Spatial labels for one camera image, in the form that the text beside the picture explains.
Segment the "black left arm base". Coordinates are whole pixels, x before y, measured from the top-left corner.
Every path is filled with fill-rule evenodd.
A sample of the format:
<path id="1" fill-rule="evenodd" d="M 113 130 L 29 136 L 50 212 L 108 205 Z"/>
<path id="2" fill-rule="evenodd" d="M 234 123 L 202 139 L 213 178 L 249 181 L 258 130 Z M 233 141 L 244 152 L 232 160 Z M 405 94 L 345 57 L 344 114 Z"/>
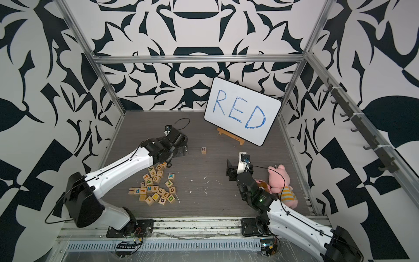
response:
<path id="1" fill-rule="evenodd" d="M 155 220 L 138 219 L 136 222 L 129 222 L 124 228 L 117 230 L 108 228 L 107 238 L 143 238 L 151 236 L 153 233 Z"/>

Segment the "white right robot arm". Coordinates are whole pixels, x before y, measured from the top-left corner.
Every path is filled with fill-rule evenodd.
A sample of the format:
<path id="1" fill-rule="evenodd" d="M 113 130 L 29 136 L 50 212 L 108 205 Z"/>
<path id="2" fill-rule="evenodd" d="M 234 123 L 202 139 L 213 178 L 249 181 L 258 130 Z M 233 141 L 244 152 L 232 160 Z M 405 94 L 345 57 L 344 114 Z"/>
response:
<path id="1" fill-rule="evenodd" d="M 286 206 L 275 195 L 260 188 L 252 177 L 248 156 L 237 166 L 226 162 L 226 176 L 236 181 L 240 196 L 259 215 L 243 224 L 243 236 L 272 235 L 284 238 L 320 262 L 362 262 L 364 256 L 350 234 L 342 227 L 323 226 Z"/>

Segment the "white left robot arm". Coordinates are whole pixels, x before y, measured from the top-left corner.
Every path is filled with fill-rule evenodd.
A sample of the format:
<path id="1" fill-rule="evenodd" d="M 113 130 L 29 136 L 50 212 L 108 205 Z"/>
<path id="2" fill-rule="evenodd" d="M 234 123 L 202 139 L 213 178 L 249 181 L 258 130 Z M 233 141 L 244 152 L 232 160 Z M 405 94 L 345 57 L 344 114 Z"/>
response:
<path id="1" fill-rule="evenodd" d="M 142 170 L 187 155 L 187 142 L 186 135 L 167 126 L 164 136 L 141 142 L 121 159 L 86 175 L 79 172 L 71 175 L 63 195 L 70 218 L 78 228 L 101 224 L 122 234 L 133 233 L 138 223 L 132 212 L 103 201 L 103 196 Z"/>

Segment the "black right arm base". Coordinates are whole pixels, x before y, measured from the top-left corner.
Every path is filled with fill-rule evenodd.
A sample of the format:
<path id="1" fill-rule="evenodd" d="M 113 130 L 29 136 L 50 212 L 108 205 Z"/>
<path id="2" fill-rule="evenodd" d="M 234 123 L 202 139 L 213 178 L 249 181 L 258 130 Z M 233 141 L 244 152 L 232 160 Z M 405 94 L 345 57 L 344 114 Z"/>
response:
<path id="1" fill-rule="evenodd" d="M 269 229 L 270 220 L 262 217 L 242 218 L 241 219 L 241 234 L 244 237 L 264 237 L 274 236 L 274 233 Z"/>

